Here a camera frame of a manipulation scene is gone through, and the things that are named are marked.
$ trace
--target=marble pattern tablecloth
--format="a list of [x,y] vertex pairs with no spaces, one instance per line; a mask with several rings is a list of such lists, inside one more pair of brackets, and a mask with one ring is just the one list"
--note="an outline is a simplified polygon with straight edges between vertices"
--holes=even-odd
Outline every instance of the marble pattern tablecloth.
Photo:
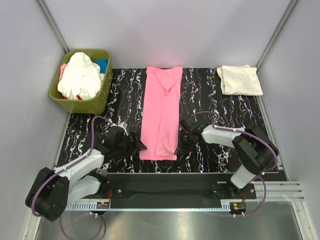
[[[126,121],[130,131],[141,132],[146,69],[113,69],[113,80],[105,111],[101,116],[113,123]],[[216,68],[184,68],[181,81],[180,119],[199,111],[216,110],[221,118],[217,125],[245,127],[258,125],[265,133],[265,123],[258,100],[253,96],[222,95]],[[64,137],[57,167],[74,160],[91,144],[92,114],[72,114]],[[198,115],[210,121],[212,115]],[[103,136],[108,124],[97,119],[95,132]],[[110,173],[214,173],[235,172],[240,166],[237,153],[230,147],[200,143],[193,151],[171,160],[140,160],[138,156],[111,160],[104,165]]]

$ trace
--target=pink folded garment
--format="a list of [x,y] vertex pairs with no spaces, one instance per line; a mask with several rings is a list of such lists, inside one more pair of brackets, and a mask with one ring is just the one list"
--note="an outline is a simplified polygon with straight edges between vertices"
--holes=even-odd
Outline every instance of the pink folded garment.
[[182,67],[146,69],[141,141],[147,150],[141,160],[177,160]]

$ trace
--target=metal floor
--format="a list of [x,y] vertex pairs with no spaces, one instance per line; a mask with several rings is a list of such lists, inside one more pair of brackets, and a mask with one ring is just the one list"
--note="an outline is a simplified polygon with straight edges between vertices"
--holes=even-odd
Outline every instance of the metal floor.
[[[258,205],[248,202],[251,212]],[[97,240],[302,240],[289,202],[266,202],[253,216],[233,218],[217,212],[107,212]],[[83,211],[62,216],[66,233],[88,240],[98,231],[100,220]],[[65,240],[59,221],[42,218],[36,240]]]

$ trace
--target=olive green basket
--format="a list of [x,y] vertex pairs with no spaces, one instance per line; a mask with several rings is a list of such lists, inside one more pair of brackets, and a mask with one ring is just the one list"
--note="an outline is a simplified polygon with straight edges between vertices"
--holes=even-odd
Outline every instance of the olive green basket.
[[101,89],[98,94],[89,100],[72,100],[72,99],[64,99],[61,92],[58,91],[58,83],[59,83],[59,76],[60,76],[60,67],[58,72],[55,75],[53,83],[49,90],[50,97],[58,102],[65,110],[72,114],[101,114],[106,107],[107,98],[112,82],[112,69],[110,68],[111,62],[111,55],[109,52],[103,49],[75,49],[68,52],[61,63],[67,64],[70,61],[70,58],[73,54],[83,52],[88,55],[92,62],[101,60],[101,59],[108,59],[108,65],[106,66],[106,71],[104,75],[104,79],[101,85]]

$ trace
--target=white towel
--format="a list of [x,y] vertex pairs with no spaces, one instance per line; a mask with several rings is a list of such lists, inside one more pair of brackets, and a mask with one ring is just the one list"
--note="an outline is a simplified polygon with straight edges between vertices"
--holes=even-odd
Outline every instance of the white towel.
[[262,96],[257,68],[244,66],[226,66],[217,68],[221,78],[221,90],[224,95]]
[[82,100],[94,98],[100,91],[104,74],[100,66],[93,63],[83,52],[76,52],[65,66],[58,91],[67,99]]

